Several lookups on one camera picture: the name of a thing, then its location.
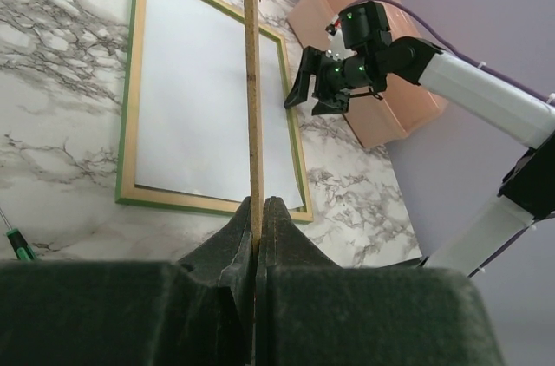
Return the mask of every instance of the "cable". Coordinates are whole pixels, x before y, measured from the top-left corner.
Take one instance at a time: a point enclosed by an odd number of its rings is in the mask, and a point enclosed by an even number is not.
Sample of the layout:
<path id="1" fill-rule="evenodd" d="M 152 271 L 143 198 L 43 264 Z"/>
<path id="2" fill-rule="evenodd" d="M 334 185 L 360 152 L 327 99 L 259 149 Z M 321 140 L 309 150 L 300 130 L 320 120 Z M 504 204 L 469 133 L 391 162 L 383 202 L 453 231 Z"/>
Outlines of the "cable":
<path id="1" fill-rule="evenodd" d="M 537 91 L 532 90 L 531 88 L 525 86 L 524 84 L 522 84 L 520 82 L 517 82 L 516 80 L 512 79 L 508 75 L 504 75 L 504 74 L 500 73 L 499 71 L 496 71 L 494 69 L 491 69 L 491 68 L 487 67 L 487 65 L 484 62 L 476 61 L 473 58 L 463 54 L 462 52 L 457 50 L 457 48 L 455 48 L 455 46 L 452 43 L 450 43 L 446 39 L 442 38 L 426 21 L 424 21 L 424 19 L 419 17 L 411 9 L 406 8 L 402 4 L 396 2 L 395 0 L 355 0 L 348 7 L 354 6 L 356 4 L 364 3 L 364 2 L 380 2 L 380 3 L 387 3 L 387 4 L 390 4 L 392 6 L 395 6 L 397 9 L 402 10 L 403 12 L 405 12 L 406 14 L 411 16 L 416 22 L 418 22 L 420 25 L 422 25 L 422 27 L 424 27 L 424 29 L 427 30 L 440 44 L 442 44 L 447 49 L 449 49 L 455 56 L 458 56 L 462 61 L 468 62 L 470 65 L 473 65 L 474 67 L 482 69 L 483 71 L 487 72 L 489 75 L 493 75 L 494 77 L 497 77 L 500 80 L 502 80 L 502 81 L 504 81 L 508 84 L 511 84 L 512 86 L 514 86 L 516 88 L 521 89 L 525 93 L 531 95 L 532 97 L 535 97 L 538 100 L 541 100 L 545 103 L 547 103 L 549 101 L 549 99 L 546 95 L 542 95 L 541 93 L 538 93 Z"/>

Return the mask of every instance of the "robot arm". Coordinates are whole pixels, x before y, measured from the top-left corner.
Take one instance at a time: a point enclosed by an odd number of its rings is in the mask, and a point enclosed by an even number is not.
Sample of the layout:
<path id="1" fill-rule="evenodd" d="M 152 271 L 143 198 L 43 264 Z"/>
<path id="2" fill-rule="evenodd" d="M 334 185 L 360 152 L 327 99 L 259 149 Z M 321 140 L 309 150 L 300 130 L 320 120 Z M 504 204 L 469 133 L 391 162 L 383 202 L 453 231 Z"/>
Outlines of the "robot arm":
<path id="1" fill-rule="evenodd" d="M 326 52 L 307 47 L 285 107 L 306 101 L 316 76 L 312 114 L 342 114 L 354 88 L 380 98 L 394 73 L 458 104 L 529 150 L 459 237 L 425 263 L 470 274 L 514 234 L 555 211 L 555 108 L 432 43 L 410 36 L 392 41 L 385 9 L 366 2 L 340 12 L 340 30 Z"/>

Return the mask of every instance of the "marble table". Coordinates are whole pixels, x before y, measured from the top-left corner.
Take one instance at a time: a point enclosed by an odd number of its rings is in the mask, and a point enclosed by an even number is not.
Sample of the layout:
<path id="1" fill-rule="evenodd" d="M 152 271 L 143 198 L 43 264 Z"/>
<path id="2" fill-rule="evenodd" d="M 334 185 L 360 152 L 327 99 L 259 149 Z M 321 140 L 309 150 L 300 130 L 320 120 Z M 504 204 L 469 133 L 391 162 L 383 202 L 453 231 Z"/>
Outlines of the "marble table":
<path id="1" fill-rule="evenodd" d="M 0 206 L 41 258 L 176 259 L 226 223 L 114 203 L 131 0 L 0 3 Z M 263 0 L 260 15 L 285 35 L 294 75 L 290 9 Z M 385 149 L 363 151 L 343 117 L 312 106 L 299 108 L 315 213 L 302 231 L 344 266 L 420 256 Z"/>

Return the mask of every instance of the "screwdriver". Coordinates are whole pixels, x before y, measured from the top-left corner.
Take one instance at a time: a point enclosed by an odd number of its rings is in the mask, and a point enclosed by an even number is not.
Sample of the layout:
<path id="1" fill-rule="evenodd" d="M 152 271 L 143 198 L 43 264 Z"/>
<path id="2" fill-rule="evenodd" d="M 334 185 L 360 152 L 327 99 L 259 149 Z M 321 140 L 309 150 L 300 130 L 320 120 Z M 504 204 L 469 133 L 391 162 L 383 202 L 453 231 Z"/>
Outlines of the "screwdriver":
<path id="1" fill-rule="evenodd" d="M 31 249 L 31 246 L 27 243 L 27 240 L 23 237 L 21 232 L 18 229 L 14 229 L 8 219 L 6 219 L 5 214 L 0 207 L 0 217 L 2 217 L 3 222 L 5 223 L 6 227 L 8 227 L 8 232 L 6 233 L 6 237 L 10 240 L 11 247 L 13 248 L 16 256 L 19 260 L 35 260 L 38 257 Z"/>

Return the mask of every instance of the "purple wall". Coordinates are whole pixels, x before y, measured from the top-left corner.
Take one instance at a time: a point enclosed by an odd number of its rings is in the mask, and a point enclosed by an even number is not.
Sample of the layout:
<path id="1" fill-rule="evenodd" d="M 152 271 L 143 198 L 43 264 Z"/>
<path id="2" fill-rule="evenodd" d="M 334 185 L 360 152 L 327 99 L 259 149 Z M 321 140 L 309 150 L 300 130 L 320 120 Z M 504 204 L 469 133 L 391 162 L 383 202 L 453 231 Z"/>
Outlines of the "purple wall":
<path id="1" fill-rule="evenodd" d="M 462 52 L 555 91 L 554 0 L 402 1 Z M 425 253 L 466 224 L 524 152 L 455 105 L 388 150 Z M 554 248 L 555 222 L 538 224 L 475 279 L 509 364 L 553 364 Z"/>

